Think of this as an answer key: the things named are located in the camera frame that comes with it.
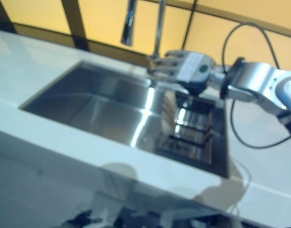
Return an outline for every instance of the white label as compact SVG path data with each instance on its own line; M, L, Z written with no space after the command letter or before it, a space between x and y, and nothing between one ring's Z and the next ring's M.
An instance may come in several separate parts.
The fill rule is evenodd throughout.
M197 66L202 59L202 54L189 53L188 57L182 64L179 73L177 74L178 81L190 82L192 76L197 70Z

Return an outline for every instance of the faucet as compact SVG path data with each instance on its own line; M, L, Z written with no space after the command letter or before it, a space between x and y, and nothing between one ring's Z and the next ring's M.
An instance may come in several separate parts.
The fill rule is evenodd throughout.
M135 14L135 9L136 9L136 2L137 0L128 1L127 14L125 18L125 24L124 24L124 29L123 29L122 39L121 39L121 43L128 46L132 46L133 22L134 22L134 14ZM160 48L162 26L163 26L163 20L164 20L165 5L166 5L166 0L159 0L159 11L158 11L155 47L154 47L153 54L149 56L150 61L159 57L159 48Z

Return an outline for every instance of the sink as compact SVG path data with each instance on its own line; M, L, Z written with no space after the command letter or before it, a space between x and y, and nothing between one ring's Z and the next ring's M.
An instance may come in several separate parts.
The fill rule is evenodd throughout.
M21 109L227 177L225 104L177 92L170 120L165 94L148 78L81 62Z

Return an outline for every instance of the black cable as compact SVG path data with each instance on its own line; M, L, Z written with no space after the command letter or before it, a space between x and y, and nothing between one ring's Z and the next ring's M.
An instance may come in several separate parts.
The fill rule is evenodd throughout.
M230 124L231 124L231 127L232 127L232 130L234 132L234 135L237 137L237 139L245 146L247 147L250 147L250 148L253 148L253 149L267 149L267 148L271 148L271 147L274 147L274 146L277 146L287 140L289 140L291 138L291 135L278 141L278 142L275 142L273 144L269 144L269 145L265 145L265 146L253 146L253 145L250 145L248 143L246 143L245 141L242 140L242 138L238 135L235 127L234 127L234 122L233 122L233 112L234 112L234 105L235 105L235 100L233 100L232 102L232 106L231 106L231 112L230 112Z
M233 34L233 32L235 32L238 28L242 27L242 26L245 26L245 25L248 25L248 26L252 26L252 27L255 27L257 29L259 29L261 31L261 33L263 34L264 38L266 39L267 43L268 43L268 46L269 46L269 49L271 51L271 54L272 54L272 57L274 59L274 62L275 62L275 65L278 69L280 69L280 66L279 66L279 63L278 63L278 60L277 60L277 57L275 55L275 52L274 52L274 49L272 47L272 44L270 42L270 39L269 37L267 36L267 34L265 33L264 29L261 28L259 25L255 24L255 23L252 23L252 22L244 22L244 23L241 23L239 25L237 25L236 27L234 27L230 32L229 34L226 36L225 38L225 41L224 41L224 44L223 44L223 47L222 47L222 55L221 55L221 62L222 62L222 69L223 69L223 72L226 74L226 70L225 70L225 48L226 48L226 45L227 45L227 42L229 40L229 38L231 37L231 35ZM271 147L274 147L276 145L279 145L287 140L289 140L291 138L291 135L278 141L278 142L275 142L275 143L272 143L272 144L269 144L269 145L265 145L265 146L253 146L253 145L250 145L248 143L246 143L245 141L242 140L242 138L238 135L236 129L235 129L235 126L234 126L234 122L233 122L233 112L234 112L234 106L235 106L235 100L233 99L232 101L232 106L231 106L231 112L230 112L230 124L231 124L231 128L234 132L234 135L236 136L236 138L245 146L247 147L250 147L250 148L253 148L253 149L267 149L267 148L271 148Z

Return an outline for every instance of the white countertop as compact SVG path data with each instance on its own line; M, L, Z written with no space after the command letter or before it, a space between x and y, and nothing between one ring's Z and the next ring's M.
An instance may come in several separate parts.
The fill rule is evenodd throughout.
M239 211L246 219L291 226L291 140L252 150L241 145L228 126L231 176L224 179L18 109L81 60L123 73L146 72L118 60L0 31L0 131L187 199L233 214ZM274 116L254 104L237 103L235 122L252 144L269 144L288 135ZM108 165L112 163L126 164L135 173Z

